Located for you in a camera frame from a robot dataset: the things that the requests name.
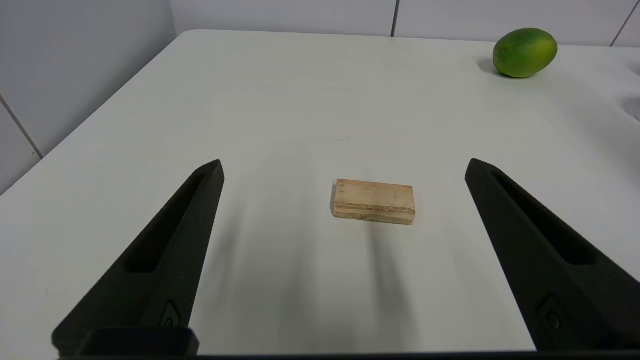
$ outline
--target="white table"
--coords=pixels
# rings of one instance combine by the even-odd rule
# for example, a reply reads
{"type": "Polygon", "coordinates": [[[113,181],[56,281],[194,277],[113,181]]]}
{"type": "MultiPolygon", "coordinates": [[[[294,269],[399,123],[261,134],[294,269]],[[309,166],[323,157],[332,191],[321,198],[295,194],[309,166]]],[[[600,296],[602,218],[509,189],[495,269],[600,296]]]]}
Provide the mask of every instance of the white table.
{"type": "Polygon", "coordinates": [[[528,350],[464,181],[500,167],[640,278],[640,49],[190,31],[0,197],[0,352],[52,330],[190,173],[226,183],[191,327],[201,354],[528,350]],[[414,187],[412,226],[332,217],[336,178],[414,187]]]}

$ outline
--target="wooden block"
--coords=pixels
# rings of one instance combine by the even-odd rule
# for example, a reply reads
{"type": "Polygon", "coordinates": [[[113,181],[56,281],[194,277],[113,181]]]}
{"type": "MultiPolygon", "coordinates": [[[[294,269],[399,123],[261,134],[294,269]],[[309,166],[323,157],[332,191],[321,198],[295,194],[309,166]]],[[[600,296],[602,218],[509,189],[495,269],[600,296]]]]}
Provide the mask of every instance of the wooden block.
{"type": "Polygon", "coordinates": [[[333,200],[338,218],[413,224],[413,188],[406,185],[338,179],[333,200]]]}

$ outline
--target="white wall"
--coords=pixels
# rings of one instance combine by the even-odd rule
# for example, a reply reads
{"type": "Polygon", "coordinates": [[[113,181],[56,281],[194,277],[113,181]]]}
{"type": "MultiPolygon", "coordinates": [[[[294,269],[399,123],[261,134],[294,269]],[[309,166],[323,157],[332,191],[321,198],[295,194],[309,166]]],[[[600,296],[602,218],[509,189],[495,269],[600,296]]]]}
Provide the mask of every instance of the white wall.
{"type": "Polygon", "coordinates": [[[176,32],[192,29],[391,35],[396,0],[171,0],[176,32]]]}
{"type": "Polygon", "coordinates": [[[400,0],[396,36],[497,41],[516,29],[541,28],[560,44],[609,46],[636,2],[400,0]]]}
{"type": "Polygon", "coordinates": [[[0,195],[40,161],[0,102],[0,195]]]}
{"type": "Polygon", "coordinates": [[[168,0],[1,0],[0,93],[47,154],[174,38],[168,0]]]}
{"type": "Polygon", "coordinates": [[[640,47],[640,6],[636,6],[613,46],[640,47]]]}

